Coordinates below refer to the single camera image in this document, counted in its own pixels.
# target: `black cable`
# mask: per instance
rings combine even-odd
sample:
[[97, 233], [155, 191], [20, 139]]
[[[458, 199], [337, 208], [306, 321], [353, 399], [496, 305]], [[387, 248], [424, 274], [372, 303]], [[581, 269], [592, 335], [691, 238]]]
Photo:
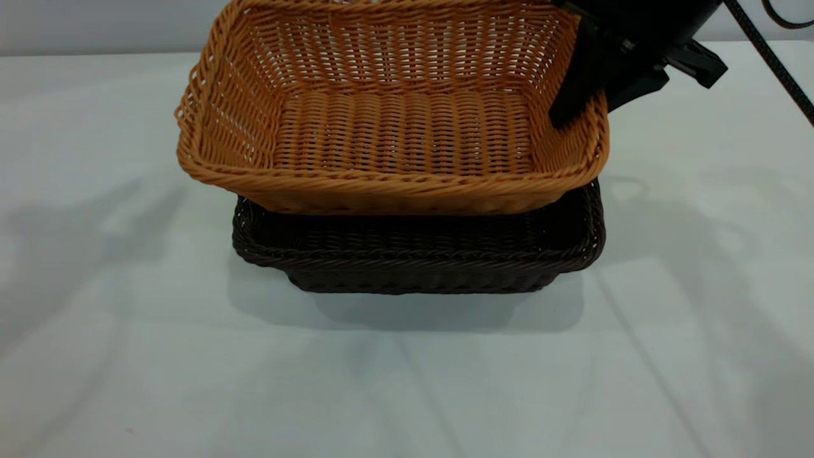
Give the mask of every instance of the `black cable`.
[[808, 22], [790, 22], [785, 20], [783, 16], [781, 16], [777, 10], [774, 9], [772, 6], [772, 2], [770, 0], [763, 0], [764, 8], [768, 13], [769, 17], [772, 18], [773, 21], [777, 23], [777, 25], [781, 26], [784, 29], [795, 30], [795, 29], [805, 29], [806, 27], [811, 27], [814, 25], [814, 20], [809, 20]]
[[763, 57], [766, 64], [774, 72], [774, 75], [780, 80], [780, 83], [786, 88], [791, 98], [797, 103], [797, 106], [803, 110], [803, 114], [806, 115], [806, 118], [808, 118], [812, 126], [814, 126], [814, 104], [812, 104], [812, 101], [806, 96], [806, 93], [803, 92], [803, 89], [797, 84], [797, 81], [794, 80], [791, 73], [786, 70], [786, 67], [783, 66], [783, 63], [777, 58], [777, 55], [774, 54], [774, 51], [772, 51], [772, 48], [766, 43], [763, 35], [760, 34], [755, 25], [752, 24], [752, 21], [740, 3], [738, 3], [737, 0], [724, 0], [724, 3], [726, 7], [729, 8], [729, 11], [732, 12], [732, 16], [735, 17], [735, 20], [741, 26], [741, 29], [743, 29], [749, 41], [755, 45], [755, 49], [760, 53], [760, 56]]

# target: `woven weave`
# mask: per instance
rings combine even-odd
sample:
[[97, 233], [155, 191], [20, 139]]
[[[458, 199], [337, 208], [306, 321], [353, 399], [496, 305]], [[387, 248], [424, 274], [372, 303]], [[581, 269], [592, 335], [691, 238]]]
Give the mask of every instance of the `woven weave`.
[[238, 0], [176, 116], [204, 183], [297, 214], [514, 214], [596, 178], [596, 96], [548, 108], [579, 16], [547, 1]]
[[522, 293], [590, 266], [605, 244], [599, 184], [499, 216], [276, 214], [245, 198], [233, 244], [321, 293]]

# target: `white wall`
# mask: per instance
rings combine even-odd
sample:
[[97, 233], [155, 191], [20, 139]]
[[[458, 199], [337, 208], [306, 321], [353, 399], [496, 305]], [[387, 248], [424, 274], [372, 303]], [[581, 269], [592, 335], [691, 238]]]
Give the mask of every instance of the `white wall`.
[[[0, 55], [197, 51], [227, 0], [0, 0]], [[788, 20], [814, 18], [812, 0], [774, 0]], [[742, 0], [770, 38], [814, 38], [777, 27], [760, 0]], [[698, 35], [743, 39], [725, 7]]]

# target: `dark brown wicker basket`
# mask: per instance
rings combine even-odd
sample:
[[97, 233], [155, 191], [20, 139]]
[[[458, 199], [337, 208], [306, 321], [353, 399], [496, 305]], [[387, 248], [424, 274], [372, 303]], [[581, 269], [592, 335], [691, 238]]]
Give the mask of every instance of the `dark brown wicker basket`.
[[239, 197], [234, 248], [318, 293], [525, 293], [590, 266], [605, 244], [599, 183], [526, 214], [276, 214]]

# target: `white tablecloth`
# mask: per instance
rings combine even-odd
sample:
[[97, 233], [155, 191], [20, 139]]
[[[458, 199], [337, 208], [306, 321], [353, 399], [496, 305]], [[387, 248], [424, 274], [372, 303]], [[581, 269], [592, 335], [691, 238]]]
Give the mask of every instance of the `white tablecloth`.
[[814, 456], [814, 130], [710, 47], [611, 115], [599, 262], [505, 297], [241, 261], [175, 159], [196, 55], [0, 58], [0, 457]]

